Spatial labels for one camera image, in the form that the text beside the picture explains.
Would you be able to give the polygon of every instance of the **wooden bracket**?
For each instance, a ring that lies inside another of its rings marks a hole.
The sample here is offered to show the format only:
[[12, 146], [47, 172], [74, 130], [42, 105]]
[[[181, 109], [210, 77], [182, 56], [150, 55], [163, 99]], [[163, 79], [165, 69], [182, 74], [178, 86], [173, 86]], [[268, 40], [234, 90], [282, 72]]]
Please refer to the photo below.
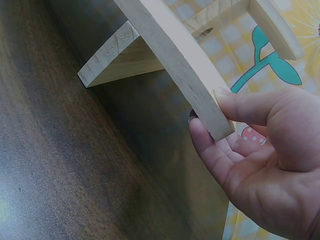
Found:
[[[219, 141], [234, 133], [234, 123], [222, 113], [214, 96], [215, 89], [218, 87], [227, 89], [228, 86], [196, 42], [197, 35], [210, 28], [217, 20], [217, 16], [224, 19], [227, 14], [210, 15], [203, 24], [197, 26], [194, 24], [197, 21], [196, 18], [183, 25], [162, 0], [114, 0], [114, 2], [126, 15], [128, 21], [79, 71], [78, 75], [83, 84], [86, 87], [92, 87], [165, 69], [213, 139]], [[229, 14], [234, 11], [245, 12], [248, 9], [245, 4], [250, 6], [250, 2], [255, 2], [251, 9], [259, 12], [251, 15], [263, 16], [264, 14], [265, 19], [272, 20], [268, 20], [271, 23], [269, 25], [272, 26], [268, 31], [269, 34], [275, 32], [277, 37], [272, 38], [273, 41], [279, 40], [282, 46], [288, 45], [289, 49], [297, 47], [295, 44], [290, 44], [291, 41], [287, 39], [293, 33], [281, 37], [283, 31], [277, 31], [279, 30], [277, 26], [280, 26], [280, 29], [286, 28], [285, 33], [288, 33], [290, 28], [283, 26], [283, 22], [276, 24], [273, 16], [277, 13], [273, 9], [265, 9], [270, 7], [263, 3], [268, 0], [219, 0], [216, 2], [230, 3], [226, 5], [227, 7], [219, 8], [224, 9], [224, 13], [229, 11]]]
[[296, 61], [305, 55], [297, 37], [270, 0], [216, 0], [184, 25], [196, 38], [210, 28], [218, 31], [246, 12], [265, 33], [280, 58]]

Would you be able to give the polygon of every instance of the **light wooden board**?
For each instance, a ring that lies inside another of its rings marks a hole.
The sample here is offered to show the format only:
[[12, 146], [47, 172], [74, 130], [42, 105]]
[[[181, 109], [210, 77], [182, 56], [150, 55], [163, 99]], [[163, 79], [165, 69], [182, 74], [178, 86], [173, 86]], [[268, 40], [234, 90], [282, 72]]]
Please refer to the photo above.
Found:
[[114, 0], [143, 37], [191, 104], [211, 136], [219, 141], [235, 131], [214, 97], [228, 88], [196, 40], [160, 0]]
[[248, 12], [282, 59], [299, 60], [305, 55], [297, 37], [269, 0], [250, 0]]
[[157, 57], [127, 21], [82, 67], [78, 76], [88, 88], [162, 69]]
[[305, 52], [297, 37], [270, 0], [217, 0], [186, 21], [189, 32], [199, 38], [203, 31], [218, 31], [249, 12], [282, 59], [299, 60]]

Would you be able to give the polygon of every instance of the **hole in wood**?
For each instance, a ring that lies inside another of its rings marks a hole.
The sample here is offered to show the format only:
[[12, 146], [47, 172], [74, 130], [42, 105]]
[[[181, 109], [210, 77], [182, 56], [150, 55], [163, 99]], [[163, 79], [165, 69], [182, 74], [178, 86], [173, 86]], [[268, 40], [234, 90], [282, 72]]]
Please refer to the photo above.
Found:
[[208, 28], [207, 30], [204, 30], [204, 31], [201, 33], [201, 35], [202, 35], [202, 36], [207, 36], [209, 33], [212, 32], [213, 29], [214, 29], [213, 27]]
[[208, 28], [207, 30], [204, 30], [202, 33], [200, 33], [198, 36], [195, 36], [195, 40], [198, 42], [198, 43], [201, 43], [202, 40], [209, 35], [209, 33], [211, 33], [213, 31], [213, 27], [211, 28]]

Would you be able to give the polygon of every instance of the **teal leaf print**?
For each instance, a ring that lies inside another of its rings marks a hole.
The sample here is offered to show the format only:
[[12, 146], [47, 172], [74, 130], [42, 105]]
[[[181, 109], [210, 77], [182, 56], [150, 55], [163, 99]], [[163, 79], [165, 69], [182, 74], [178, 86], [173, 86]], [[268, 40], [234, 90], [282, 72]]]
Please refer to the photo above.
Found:
[[270, 59], [270, 66], [275, 74], [285, 83], [291, 85], [302, 85], [301, 78], [297, 71], [286, 61], [279, 57]]
[[254, 65], [232, 86], [231, 91], [233, 93], [238, 93], [255, 74], [268, 65], [270, 65], [274, 73], [285, 83], [302, 85], [301, 78], [294, 67], [287, 61], [281, 59], [275, 51], [261, 59], [261, 50], [269, 43], [269, 40], [259, 26], [252, 32], [252, 42], [254, 45]]

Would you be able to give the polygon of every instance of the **hand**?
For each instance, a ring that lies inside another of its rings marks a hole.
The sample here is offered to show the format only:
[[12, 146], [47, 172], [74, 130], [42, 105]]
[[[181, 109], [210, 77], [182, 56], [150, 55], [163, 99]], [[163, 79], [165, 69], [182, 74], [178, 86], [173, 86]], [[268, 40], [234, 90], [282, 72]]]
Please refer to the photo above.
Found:
[[267, 137], [214, 142], [191, 118], [194, 147], [229, 200], [267, 231], [288, 239], [320, 238], [320, 98], [296, 87], [233, 94], [220, 89], [226, 117]]

